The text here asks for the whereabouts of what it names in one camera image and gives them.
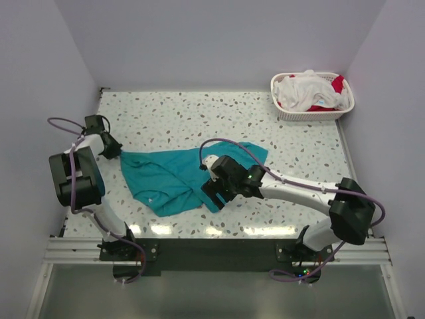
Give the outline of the teal t-shirt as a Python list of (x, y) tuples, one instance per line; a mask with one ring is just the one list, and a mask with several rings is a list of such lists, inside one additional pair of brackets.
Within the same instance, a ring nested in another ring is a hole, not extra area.
[(169, 217), (204, 205), (211, 213), (219, 208), (201, 190), (210, 174), (199, 169), (199, 150), (122, 152), (122, 175), (132, 197), (158, 217)]

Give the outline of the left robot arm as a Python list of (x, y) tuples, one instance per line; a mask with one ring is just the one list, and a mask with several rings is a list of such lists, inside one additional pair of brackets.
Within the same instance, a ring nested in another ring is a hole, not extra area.
[(113, 160), (120, 156), (122, 144), (110, 133), (110, 122), (103, 115), (85, 117), (78, 132), (63, 128), (56, 121), (72, 123), (65, 118), (47, 122), (77, 136), (71, 147), (49, 157), (50, 172), (59, 203), (74, 215), (87, 216), (102, 234), (98, 247), (114, 261), (134, 261), (142, 257), (129, 226), (106, 201), (106, 186), (96, 162), (98, 156)]

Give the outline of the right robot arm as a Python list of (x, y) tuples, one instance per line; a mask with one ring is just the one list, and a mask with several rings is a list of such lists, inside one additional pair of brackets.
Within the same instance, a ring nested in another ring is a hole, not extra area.
[(326, 216), (306, 225), (294, 243), (282, 247), (293, 260), (311, 261), (334, 243), (363, 245), (375, 213), (375, 204), (356, 181), (344, 177), (339, 183), (290, 180), (263, 165), (244, 168), (230, 156), (208, 156), (201, 169), (210, 175), (201, 189), (222, 209), (237, 195), (279, 199), (314, 209)]

